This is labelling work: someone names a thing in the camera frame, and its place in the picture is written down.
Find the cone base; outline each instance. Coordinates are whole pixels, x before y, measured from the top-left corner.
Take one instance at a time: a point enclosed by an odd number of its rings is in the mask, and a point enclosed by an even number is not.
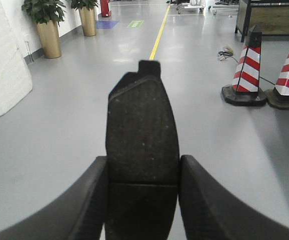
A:
[[[266,104],[267,98],[265,93],[259,88],[258,95],[236,94],[232,85],[224,86],[221,90],[222,96],[226,103],[235,106],[262,106]]]
[[[276,108],[276,109],[280,109],[280,110],[289,110],[289,102],[279,101],[279,99],[277,98],[277,96],[275,95],[273,90],[267,90],[264,93],[268,99],[267,100],[268,104],[271,107]]]

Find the green floor marking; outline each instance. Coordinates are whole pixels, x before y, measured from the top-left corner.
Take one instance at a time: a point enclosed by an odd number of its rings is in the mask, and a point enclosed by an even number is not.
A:
[[[140,28],[140,26],[144,23],[144,20],[133,20],[128,25],[128,28]]]

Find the yellow floor line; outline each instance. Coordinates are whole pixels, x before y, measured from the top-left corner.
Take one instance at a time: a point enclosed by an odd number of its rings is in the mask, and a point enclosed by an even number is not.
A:
[[[168,8],[165,11],[165,15],[164,15],[164,18],[162,20],[162,24],[161,24],[158,36],[156,37],[156,40],[155,40],[155,43],[154,43],[154,46],[153,46],[153,49],[152,49],[152,52],[151,52],[149,60],[153,60],[155,58],[156,51],[157,51],[157,48],[158,48],[158,45],[159,45],[159,42],[160,42],[160,38],[161,38],[161,35],[163,34],[163,31],[164,31],[164,28],[165,28],[165,24],[166,24],[166,21],[167,21],[169,9],[170,9],[170,5],[168,6]]]

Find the white foam block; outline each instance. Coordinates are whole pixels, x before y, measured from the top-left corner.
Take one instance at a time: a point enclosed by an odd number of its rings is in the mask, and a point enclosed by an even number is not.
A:
[[[0,116],[32,90],[32,79],[0,2]]]

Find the epoxy floor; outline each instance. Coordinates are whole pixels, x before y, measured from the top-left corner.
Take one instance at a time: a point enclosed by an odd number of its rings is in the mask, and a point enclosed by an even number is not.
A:
[[[149,59],[168,5],[165,0],[111,2],[119,21],[82,31],[61,45],[62,57],[29,65],[33,91],[0,117],[0,230],[35,213],[64,192],[96,156],[106,155],[108,94],[138,61]],[[143,20],[139,28],[128,28]],[[236,62],[217,60],[229,45],[240,58],[236,15],[170,7],[154,59],[173,109],[180,154],[193,155],[249,206],[289,227],[289,111],[236,107],[221,98]],[[260,75],[275,83],[289,38],[262,42]],[[263,90],[274,86],[260,82]],[[185,233],[177,208],[169,240]]]

